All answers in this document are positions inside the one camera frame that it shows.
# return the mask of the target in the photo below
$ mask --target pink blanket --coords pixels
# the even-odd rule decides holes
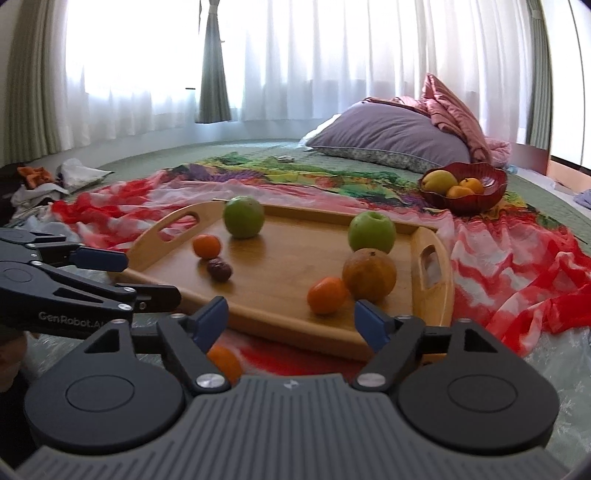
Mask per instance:
[[[486,137],[470,109],[439,80],[427,73],[420,99],[408,96],[391,100],[366,98],[365,101],[387,103],[410,108],[431,118],[439,130],[462,139],[470,151],[472,163],[489,163],[497,168],[505,167],[511,155],[511,144]]]

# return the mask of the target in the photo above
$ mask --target purple cloth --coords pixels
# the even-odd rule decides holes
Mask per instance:
[[[573,197],[573,200],[579,205],[591,210],[591,190],[585,190]]]
[[[352,105],[306,146],[323,153],[332,148],[406,154],[441,167],[452,162],[470,163],[464,142],[440,131],[429,117],[381,103]],[[372,161],[368,155],[356,159]]]

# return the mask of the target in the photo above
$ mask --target tangerine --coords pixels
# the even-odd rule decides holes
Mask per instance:
[[[215,235],[198,235],[193,239],[193,251],[198,257],[211,260],[222,251],[222,243]]]
[[[235,384],[243,374],[236,355],[224,346],[213,345],[207,352],[207,358],[220,369],[231,384]]]
[[[460,187],[471,189],[471,191],[477,193],[478,195],[484,194],[484,185],[478,179],[463,179],[460,182]]]
[[[308,291],[310,310],[316,315],[328,315],[343,306],[349,296],[345,283],[338,277],[326,277]]]
[[[474,192],[468,187],[460,187],[459,185],[450,188],[446,193],[446,197],[449,199],[458,199],[467,195],[474,195]]]

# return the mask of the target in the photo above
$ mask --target fruit bowl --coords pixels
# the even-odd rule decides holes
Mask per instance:
[[[457,181],[478,179],[484,186],[483,194],[473,193],[460,198],[447,198],[434,192],[425,192],[421,185],[423,178],[435,170],[447,170]],[[429,170],[418,181],[418,188],[423,198],[433,207],[450,210],[457,216],[471,216],[487,212],[501,201],[507,190],[507,174],[488,163],[450,163],[446,167]]]

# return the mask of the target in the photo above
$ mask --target tray handle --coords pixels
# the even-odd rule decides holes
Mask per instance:
[[[169,213],[152,228],[146,230],[128,250],[128,268],[143,271],[150,267],[187,240],[217,222],[222,217],[224,205],[224,202],[195,203]],[[160,232],[163,229],[186,216],[195,218],[197,224],[169,241],[160,237]]]
[[[412,239],[413,311],[430,326],[448,326],[452,320],[454,284],[449,254],[435,232],[419,227]],[[440,278],[430,284],[426,267],[434,259]]]

